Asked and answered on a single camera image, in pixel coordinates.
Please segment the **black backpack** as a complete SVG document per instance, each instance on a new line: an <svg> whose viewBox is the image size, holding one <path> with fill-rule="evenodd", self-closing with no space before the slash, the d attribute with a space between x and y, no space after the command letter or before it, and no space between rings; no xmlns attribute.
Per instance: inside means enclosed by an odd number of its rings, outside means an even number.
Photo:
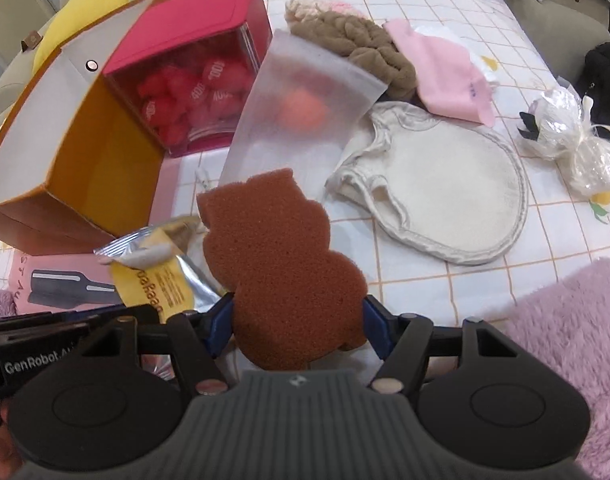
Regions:
<svg viewBox="0 0 610 480"><path fill-rule="evenodd" d="M593 99L592 121L610 126L610 42L586 54L576 89L581 96Z"/></svg>

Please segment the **purple fluffy rug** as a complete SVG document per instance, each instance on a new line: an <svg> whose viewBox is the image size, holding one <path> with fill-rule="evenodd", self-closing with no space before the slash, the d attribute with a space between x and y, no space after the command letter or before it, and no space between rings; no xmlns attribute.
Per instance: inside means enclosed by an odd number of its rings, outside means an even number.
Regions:
<svg viewBox="0 0 610 480"><path fill-rule="evenodd" d="M123 315L7 398L2 438L18 479L610 479L610 260L503 328L433 323L417 392L370 382L258 371L183 393L166 324Z"/></svg>

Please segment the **checked lemon tablecloth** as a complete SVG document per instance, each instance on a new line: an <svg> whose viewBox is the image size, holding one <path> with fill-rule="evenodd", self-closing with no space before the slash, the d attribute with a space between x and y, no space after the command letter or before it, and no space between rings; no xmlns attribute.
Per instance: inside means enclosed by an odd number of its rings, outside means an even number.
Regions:
<svg viewBox="0 0 610 480"><path fill-rule="evenodd" d="M265 0L273 28L284 24L288 0ZM339 0L383 22L408 18L442 24L473 42L499 64L495 92L496 130L513 143L518 114L555 73L544 62L503 0ZM515 300L564 278L599 258L610 258L610 200L590 203L572 195L552 162L528 151L521 159L529 178L526 226L513 248L485 266L455 266L401 246L386 236L367 212L330 200L332 245L360 266L370 292L401 312L416 307L439 325L480 316L498 321Z"/></svg>

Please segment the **orange storage box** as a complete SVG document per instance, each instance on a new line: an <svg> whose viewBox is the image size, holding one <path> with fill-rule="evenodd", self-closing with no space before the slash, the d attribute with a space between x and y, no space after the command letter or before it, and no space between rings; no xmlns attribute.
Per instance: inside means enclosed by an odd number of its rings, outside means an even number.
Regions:
<svg viewBox="0 0 610 480"><path fill-rule="evenodd" d="M61 42L0 128L0 240L81 254L148 223L164 151L102 71L151 6L134 0Z"/></svg>

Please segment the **brown braided knit item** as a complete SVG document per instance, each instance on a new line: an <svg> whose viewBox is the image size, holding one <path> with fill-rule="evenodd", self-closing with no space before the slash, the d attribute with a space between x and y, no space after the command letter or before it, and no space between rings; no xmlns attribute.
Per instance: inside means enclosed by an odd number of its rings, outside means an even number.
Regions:
<svg viewBox="0 0 610 480"><path fill-rule="evenodd" d="M389 33L367 18L326 11L292 24L290 32L380 79L390 99L410 101L417 93L415 66L398 51Z"/></svg>

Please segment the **frosted bag with orange ball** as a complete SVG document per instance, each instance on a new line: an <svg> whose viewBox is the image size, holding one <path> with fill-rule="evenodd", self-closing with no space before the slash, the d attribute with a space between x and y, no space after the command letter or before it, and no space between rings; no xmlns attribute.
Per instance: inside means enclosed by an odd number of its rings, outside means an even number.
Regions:
<svg viewBox="0 0 610 480"><path fill-rule="evenodd" d="M275 32L219 183L290 168L305 196L321 200L355 125L385 89L345 58L284 30Z"/></svg>

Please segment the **brown bear shaped sponge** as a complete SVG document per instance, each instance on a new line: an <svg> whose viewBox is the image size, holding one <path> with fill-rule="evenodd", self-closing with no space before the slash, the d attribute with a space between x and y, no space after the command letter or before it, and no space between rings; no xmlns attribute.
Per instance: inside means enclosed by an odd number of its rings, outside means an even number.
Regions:
<svg viewBox="0 0 610 480"><path fill-rule="evenodd" d="M233 295L232 331L263 370L303 370L361 347L368 285L354 261L330 247L329 217L289 168L197 197L203 254Z"/></svg>

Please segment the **white cloth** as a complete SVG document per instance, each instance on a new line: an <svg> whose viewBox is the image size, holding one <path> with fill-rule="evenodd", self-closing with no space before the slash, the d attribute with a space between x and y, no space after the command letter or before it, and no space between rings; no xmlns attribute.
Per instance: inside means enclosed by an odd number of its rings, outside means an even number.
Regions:
<svg viewBox="0 0 610 480"><path fill-rule="evenodd" d="M465 48L465 50L469 52L471 63L483 74L491 88L497 88L499 86L498 62L491 56L483 55L482 49L480 47L475 47L473 42L462 39L444 25L413 25L412 29L427 37L442 38L451 41L453 44L459 44L460 47Z"/></svg>

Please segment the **yellow foil snack packet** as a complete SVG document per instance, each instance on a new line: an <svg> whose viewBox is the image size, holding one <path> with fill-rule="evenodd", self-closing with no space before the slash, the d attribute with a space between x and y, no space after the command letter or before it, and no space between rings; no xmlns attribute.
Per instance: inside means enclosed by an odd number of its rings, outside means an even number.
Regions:
<svg viewBox="0 0 610 480"><path fill-rule="evenodd" d="M206 312L224 295L206 263L207 227L198 216L145 226L94 250L109 267L127 307L150 304L161 321L185 312Z"/></svg>

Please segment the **pink cloth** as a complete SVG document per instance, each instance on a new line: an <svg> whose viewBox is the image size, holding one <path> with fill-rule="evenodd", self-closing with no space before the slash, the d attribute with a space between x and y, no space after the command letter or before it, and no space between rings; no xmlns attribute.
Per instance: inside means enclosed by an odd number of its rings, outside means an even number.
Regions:
<svg viewBox="0 0 610 480"><path fill-rule="evenodd" d="M444 25L384 24L394 46L417 73L420 101L434 115L491 127L498 79L484 59Z"/></svg>

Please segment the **white flower bundle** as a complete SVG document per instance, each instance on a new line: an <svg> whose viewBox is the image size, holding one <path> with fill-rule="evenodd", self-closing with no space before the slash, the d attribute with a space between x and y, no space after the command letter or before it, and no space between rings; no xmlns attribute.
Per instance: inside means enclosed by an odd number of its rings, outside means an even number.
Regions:
<svg viewBox="0 0 610 480"><path fill-rule="evenodd" d="M589 96L555 86L520 114L518 128L526 146L557 162L566 184L585 198L610 192L610 126L591 120L592 107Z"/></svg>

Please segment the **cream drawstring pouch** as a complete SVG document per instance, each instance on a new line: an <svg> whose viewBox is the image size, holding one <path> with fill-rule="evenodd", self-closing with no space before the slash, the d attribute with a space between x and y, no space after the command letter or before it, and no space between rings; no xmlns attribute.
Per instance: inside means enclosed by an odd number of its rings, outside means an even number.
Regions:
<svg viewBox="0 0 610 480"><path fill-rule="evenodd" d="M398 101L371 107L326 188L396 242L459 266L502 257L527 218L526 173L502 136Z"/></svg>

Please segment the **red lidded clear box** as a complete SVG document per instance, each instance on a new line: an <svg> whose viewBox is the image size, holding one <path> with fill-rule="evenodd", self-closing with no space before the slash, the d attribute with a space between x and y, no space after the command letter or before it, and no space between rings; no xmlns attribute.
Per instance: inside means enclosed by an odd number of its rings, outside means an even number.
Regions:
<svg viewBox="0 0 610 480"><path fill-rule="evenodd" d="M272 39L264 0L165 0L138 18L104 77L171 156L222 148Z"/></svg>

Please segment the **pink white crochet item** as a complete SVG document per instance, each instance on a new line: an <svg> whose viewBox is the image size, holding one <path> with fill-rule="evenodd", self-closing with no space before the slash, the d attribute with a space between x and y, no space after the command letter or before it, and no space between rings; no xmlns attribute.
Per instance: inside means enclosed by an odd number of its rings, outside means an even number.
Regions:
<svg viewBox="0 0 610 480"><path fill-rule="evenodd" d="M284 5L284 19L289 26L317 18L326 12L337 12L364 18L366 14L355 6L339 0L288 0Z"/></svg>

